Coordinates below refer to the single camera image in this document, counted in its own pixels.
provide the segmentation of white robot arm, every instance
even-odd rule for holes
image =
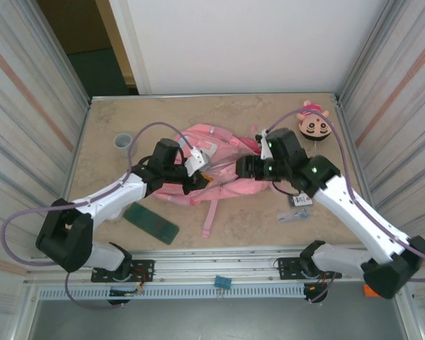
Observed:
[[[326,158],[307,157],[293,131],[286,128],[259,136],[261,156],[245,156],[237,162],[237,174],[261,181],[286,180],[332,211],[363,243],[366,251],[335,247],[323,241],[311,243],[301,254],[304,273],[315,277],[333,271],[362,278],[384,298],[395,293],[419,270],[421,258],[379,229],[349,195],[346,180]],[[378,214],[355,191],[353,196],[366,212],[394,238],[425,254],[425,240],[409,237]]]
[[[48,255],[56,264],[71,273],[82,266],[103,268],[113,272],[117,278],[126,278],[130,272],[131,255],[117,244],[102,244],[93,241],[94,230],[104,220],[114,220],[122,210],[142,200],[164,183],[183,186],[185,194],[205,188],[208,180],[199,169],[207,163],[206,157],[196,148],[191,155],[175,164],[180,145],[169,139],[162,139],[154,148],[147,164],[137,164],[130,174],[123,175],[116,182],[73,203],[88,202],[75,209],[50,211],[45,218],[36,241],[36,247]],[[120,186],[101,199],[94,198]],[[63,199],[54,205],[69,205]]]

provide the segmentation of cartoon face plush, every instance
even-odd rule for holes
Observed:
[[[308,140],[315,141],[323,140],[329,136],[332,130],[324,119],[310,112],[310,110],[318,110],[321,112],[321,106],[312,104],[310,101],[305,101],[304,109],[305,111],[297,114],[297,119],[301,120],[299,123],[299,130],[302,135]],[[322,114],[324,117],[327,117],[329,111],[325,111]]]

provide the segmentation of doorway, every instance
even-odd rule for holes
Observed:
[[[108,0],[37,3],[90,98],[138,95]]]

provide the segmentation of pink backpack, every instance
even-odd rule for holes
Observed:
[[[268,187],[268,182],[240,178],[234,172],[234,164],[238,158],[246,154],[259,154],[260,149],[255,140],[238,138],[229,130],[213,125],[197,124],[184,130],[183,134],[192,146],[207,154],[210,161],[201,171],[212,181],[205,189],[192,191],[188,195],[183,194],[181,186],[164,184],[153,196],[179,205],[197,205],[203,200],[210,200],[211,205],[202,232],[203,237],[209,237],[218,200],[251,195]],[[184,140],[179,137],[175,140],[183,149],[184,157],[189,157],[191,153]]]

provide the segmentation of marble tabletop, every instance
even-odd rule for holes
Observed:
[[[259,94],[233,96],[122,97],[95,100],[92,103],[79,153],[70,199],[92,194],[125,173],[127,160],[114,149],[113,138],[120,132],[135,134],[154,121],[164,121],[185,129],[196,123],[209,123],[232,130],[236,135],[250,137],[251,127],[267,128],[288,111],[302,107],[305,100],[319,104],[330,112],[329,119],[339,128],[330,93]],[[297,129],[295,117],[280,126],[288,127],[298,136],[307,154],[327,157],[341,171],[343,164],[339,147],[331,135],[315,144],[306,140]],[[137,163],[152,153],[160,138],[173,137],[167,127],[152,127],[137,140]],[[348,164],[353,170],[351,160]],[[354,172],[353,187],[358,191]],[[275,246],[309,244],[316,239],[334,244],[358,243],[358,239],[326,208],[317,202],[310,206],[311,217],[297,222],[280,223],[277,214],[288,212],[287,197],[267,189],[256,195],[221,200],[212,224],[209,239],[201,236],[209,203],[183,207],[151,196],[139,202],[178,225],[180,231],[170,246],[143,232],[124,219],[104,222],[94,238],[114,242],[127,250],[199,249],[209,247]]]

